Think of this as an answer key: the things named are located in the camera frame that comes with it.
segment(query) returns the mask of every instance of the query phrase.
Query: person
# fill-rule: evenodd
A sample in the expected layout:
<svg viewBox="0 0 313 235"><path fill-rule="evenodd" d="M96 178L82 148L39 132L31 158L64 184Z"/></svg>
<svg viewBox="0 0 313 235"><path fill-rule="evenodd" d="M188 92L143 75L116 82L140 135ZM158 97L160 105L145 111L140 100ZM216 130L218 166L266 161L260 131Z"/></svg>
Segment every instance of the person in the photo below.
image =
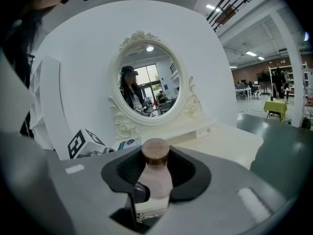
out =
<svg viewBox="0 0 313 235"><path fill-rule="evenodd" d="M156 99L159 103L165 103L166 97L163 94L163 91L160 91L159 94L156 96Z"/></svg>
<svg viewBox="0 0 313 235"><path fill-rule="evenodd" d="M257 89L253 87L253 83L251 81L249 81L248 85L251 88L251 93L254 93L255 91L257 91Z"/></svg>
<svg viewBox="0 0 313 235"><path fill-rule="evenodd" d="M156 99L154 99L154 105L155 105L155 106L156 106L156 108L157 108L158 102L157 102L157 100L156 100Z"/></svg>
<svg viewBox="0 0 313 235"><path fill-rule="evenodd" d="M136 82L136 76L138 75L138 72L134 71L132 66L124 66L120 74L120 91L125 102L133 110L136 109L136 106L140 106L142 108L143 96L141 89Z"/></svg>
<svg viewBox="0 0 313 235"><path fill-rule="evenodd" d="M239 84L236 87L238 90L246 88L245 84L243 84L242 81L238 81L238 83ZM246 95L245 91L238 92L238 96L239 96L239 98L241 98L241 97L244 97L245 99L247 98L247 95Z"/></svg>
<svg viewBox="0 0 313 235"><path fill-rule="evenodd" d="M289 83L290 83L290 77L289 77L289 73L288 73L288 71L284 71L283 72L283 74L284 74L284 77L285 77L285 85L284 85L284 90L286 90L286 100L287 100L287 102L289 102Z"/></svg>
<svg viewBox="0 0 313 235"><path fill-rule="evenodd" d="M275 98L284 98L284 93L282 88L285 85L285 76L282 73L282 70L278 67L276 71L274 71L272 76L272 84L273 84L273 97Z"/></svg>
<svg viewBox="0 0 313 235"><path fill-rule="evenodd" d="M10 0L14 6L4 9L1 15L0 50L15 70L20 80L29 88L31 67L28 54L31 53L42 18L59 3L69 0ZM7 1L1 0L1 7ZM30 114L26 117L21 133L33 137L29 130Z"/></svg>

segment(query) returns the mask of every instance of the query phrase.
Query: gray floor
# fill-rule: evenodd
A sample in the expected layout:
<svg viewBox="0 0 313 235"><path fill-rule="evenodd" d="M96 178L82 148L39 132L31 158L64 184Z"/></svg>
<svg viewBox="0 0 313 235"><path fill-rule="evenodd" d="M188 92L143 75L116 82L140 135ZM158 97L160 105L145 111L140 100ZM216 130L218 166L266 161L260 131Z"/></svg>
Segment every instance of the gray floor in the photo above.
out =
<svg viewBox="0 0 313 235"><path fill-rule="evenodd" d="M261 118L266 118L268 113L264 111L264 105L265 105L266 100L268 99L269 99L269 95L265 95L265 94L262 95L262 98L260 100L239 99L237 100L237 112L252 115L252 116L257 116ZM294 102L294 98L289 97L289 101L287 104L286 117L282 121L285 124L288 124L288 120L290 121L292 120L293 105L294 105L293 102ZM305 107L304 115L308 117L310 115L310 111L311 111L311 115L313 115L313 108ZM269 117L269 119L279 122L279 117L277 115Z"/></svg>
<svg viewBox="0 0 313 235"><path fill-rule="evenodd" d="M242 113L238 113L237 127L264 139L251 171L286 198L296 196L312 166L313 132Z"/></svg>

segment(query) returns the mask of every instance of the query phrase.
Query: brown wall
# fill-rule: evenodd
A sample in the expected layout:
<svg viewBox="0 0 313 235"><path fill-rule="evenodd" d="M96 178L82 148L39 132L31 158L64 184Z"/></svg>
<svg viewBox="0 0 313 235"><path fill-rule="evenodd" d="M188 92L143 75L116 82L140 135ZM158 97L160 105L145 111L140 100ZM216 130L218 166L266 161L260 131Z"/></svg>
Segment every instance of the brown wall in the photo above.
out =
<svg viewBox="0 0 313 235"><path fill-rule="evenodd" d="M301 55L302 62L307 62L308 68L313 69L313 54ZM232 70L234 83L237 84L239 80L246 80L247 82L258 81L257 73L261 73L262 71L268 72L268 67L278 67L278 66L286 66L290 65L289 57L272 59L269 61L265 61L259 64L247 66L238 70Z"/></svg>

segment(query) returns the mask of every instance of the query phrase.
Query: white wall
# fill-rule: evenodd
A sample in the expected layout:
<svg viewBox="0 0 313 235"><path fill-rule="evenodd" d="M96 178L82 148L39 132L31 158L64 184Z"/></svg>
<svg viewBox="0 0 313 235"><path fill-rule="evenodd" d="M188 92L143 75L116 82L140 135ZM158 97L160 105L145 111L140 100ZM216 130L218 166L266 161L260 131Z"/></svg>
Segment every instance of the white wall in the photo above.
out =
<svg viewBox="0 0 313 235"><path fill-rule="evenodd" d="M137 30L151 32L174 48L188 75L194 77L194 91L202 110L236 126L236 97L229 63L205 18L173 4L128 0L98 6L70 18L53 30L36 52L34 67L46 55L61 61L62 104L73 134L84 127L104 143L114 142L114 117L108 102L109 64L124 39Z"/></svg>
<svg viewBox="0 0 313 235"><path fill-rule="evenodd" d="M173 83L176 85L176 87L179 87L179 79L173 80Z"/></svg>
<svg viewBox="0 0 313 235"><path fill-rule="evenodd" d="M177 85L171 80L172 72L170 66L172 65L172 63L173 61L169 57L156 62L156 69L160 77L162 89L168 99L177 97Z"/></svg>

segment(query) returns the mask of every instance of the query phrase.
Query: oval mirror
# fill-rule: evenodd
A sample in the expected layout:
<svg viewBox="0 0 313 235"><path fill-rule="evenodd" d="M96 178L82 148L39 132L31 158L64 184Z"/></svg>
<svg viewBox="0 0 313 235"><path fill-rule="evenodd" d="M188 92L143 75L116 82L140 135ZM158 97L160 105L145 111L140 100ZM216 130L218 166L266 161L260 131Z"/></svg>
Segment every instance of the oval mirror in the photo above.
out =
<svg viewBox="0 0 313 235"><path fill-rule="evenodd" d="M138 43L124 52L118 87L125 105L145 117L171 110L179 94L179 69L160 46Z"/></svg>

